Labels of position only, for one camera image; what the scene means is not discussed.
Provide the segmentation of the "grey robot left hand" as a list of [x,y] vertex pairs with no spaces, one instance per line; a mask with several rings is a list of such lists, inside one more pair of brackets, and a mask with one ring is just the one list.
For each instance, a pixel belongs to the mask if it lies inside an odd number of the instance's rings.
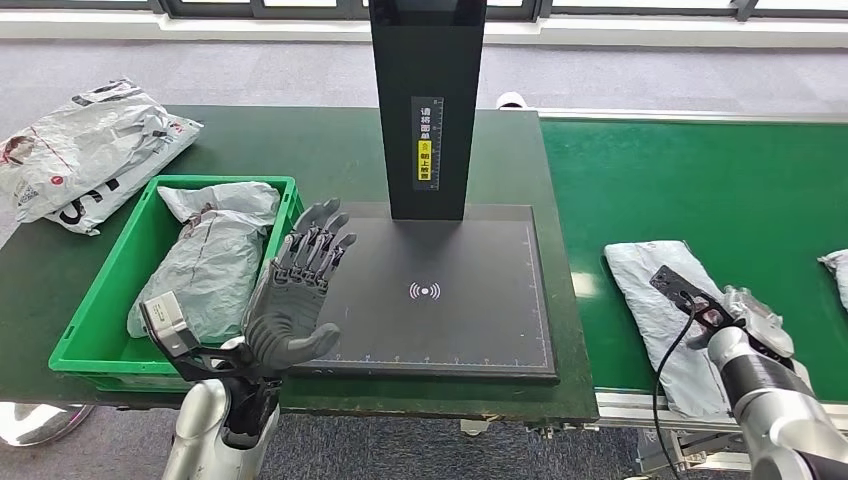
[[339,231],[349,221],[341,201],[307,208],[263,269],[243,321],[245,342],[256,361],[272,371],[327,354],[341,329],[319,316],[332,276],[357,235]]

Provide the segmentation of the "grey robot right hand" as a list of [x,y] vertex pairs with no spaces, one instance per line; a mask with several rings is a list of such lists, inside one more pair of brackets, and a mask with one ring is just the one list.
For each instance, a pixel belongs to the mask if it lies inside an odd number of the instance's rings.
[[720,300],[700,291],[690,301],[694,320],[702,332],[686,340],[693,350],[707,347],[709,339],[720,329],[738,327],[749,337],[751,346],[759,353],[777,361],[795,354],[793,340],[783,329],[783,317],[755,298],[746,287],[728,285]]

